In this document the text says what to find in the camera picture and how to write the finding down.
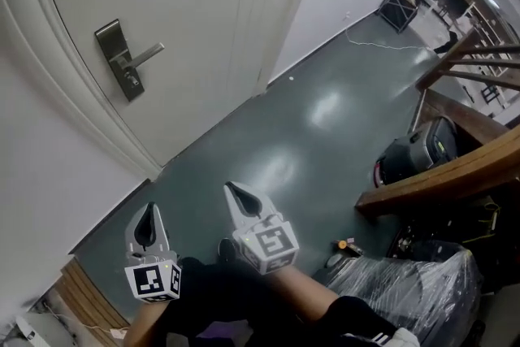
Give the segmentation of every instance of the black sleeve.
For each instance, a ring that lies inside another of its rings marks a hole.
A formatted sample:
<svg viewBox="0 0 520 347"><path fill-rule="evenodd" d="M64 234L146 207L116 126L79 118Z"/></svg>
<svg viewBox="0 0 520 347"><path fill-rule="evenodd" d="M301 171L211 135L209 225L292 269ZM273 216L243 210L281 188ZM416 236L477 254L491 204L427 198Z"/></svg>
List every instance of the black sleeve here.
<svg viewBox="0 0 520 347"><path fill-rule="evenodd" d="M334 301L327 313L314 325L313 333L322 345L354 345L339 343L340 336L352 334L362 339L373 340L379 334L392 338L397 328L379 317L363 300L356 297L341 297Z"/></svg>

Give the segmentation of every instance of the green floor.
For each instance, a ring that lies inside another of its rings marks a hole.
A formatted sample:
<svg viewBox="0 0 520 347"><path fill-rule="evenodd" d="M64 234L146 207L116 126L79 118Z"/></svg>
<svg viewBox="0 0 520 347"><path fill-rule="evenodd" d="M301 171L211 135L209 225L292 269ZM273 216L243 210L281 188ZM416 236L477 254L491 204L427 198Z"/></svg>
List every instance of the green floor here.
<svg viewBox="0 0 520 347"><path fill-rule="evenodd" d="M410 29L397 35L376 16L349 35L421 45ZM297 265L307 273L323 265L335 239L354 236L369 253L383 255L397 219L370 224L353 205L370 184L377 156L407 132L418 102L414 81L434 59L425 50L356 46L337 37L170 163L80 247L81 265L130 319L138 306L124 276L124 229L132 215L157 202L172 249L213 262L219 239L232 232L222 191L228 180L271 196L292 223L301 246Z"/></svg>

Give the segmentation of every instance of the plastic-wrapped object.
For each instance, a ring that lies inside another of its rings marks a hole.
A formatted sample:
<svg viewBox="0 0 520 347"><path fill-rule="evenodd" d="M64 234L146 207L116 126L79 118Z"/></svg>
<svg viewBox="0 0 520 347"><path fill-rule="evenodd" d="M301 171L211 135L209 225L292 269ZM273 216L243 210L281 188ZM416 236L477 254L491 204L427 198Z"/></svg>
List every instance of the plastic-wrapped object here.
<svg viewBox="0 0 520 347"><path fill-rule="evenodd" d="M380 316L415 334L422 347L458 347L479 308L480 274L471 252L457 249L444 262L361 256L328 287L366 301Z"/></svg>

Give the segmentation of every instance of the door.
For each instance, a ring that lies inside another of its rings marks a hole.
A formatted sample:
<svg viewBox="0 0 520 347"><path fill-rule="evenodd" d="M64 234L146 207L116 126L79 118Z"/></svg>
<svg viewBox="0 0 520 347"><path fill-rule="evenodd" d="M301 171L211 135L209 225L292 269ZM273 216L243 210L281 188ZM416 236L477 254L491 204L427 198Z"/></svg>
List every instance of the door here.
<svg viewBox="0 0 520 347"><path fill-rule="evenodd" d="M292 0L54 0L86 66L122 120L165 165L252 97ZM129 102L94 33L119 19L145 92Z"/></svg>

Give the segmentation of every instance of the door lever handle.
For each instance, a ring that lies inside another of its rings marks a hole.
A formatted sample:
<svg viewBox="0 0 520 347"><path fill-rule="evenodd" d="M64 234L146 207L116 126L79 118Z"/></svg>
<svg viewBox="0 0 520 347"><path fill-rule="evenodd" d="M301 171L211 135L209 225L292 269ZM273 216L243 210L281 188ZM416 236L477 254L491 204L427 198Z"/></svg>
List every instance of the door lever handle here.
<svg viewBox="0 0 520 347"><path fill-rule="evenodd" d="M136 67L164 50L164 45L159 42L132 59L119 20L110 22L94 34L128 101L131 102L134 98L143 94L145 88L141 83Z"/></svg>

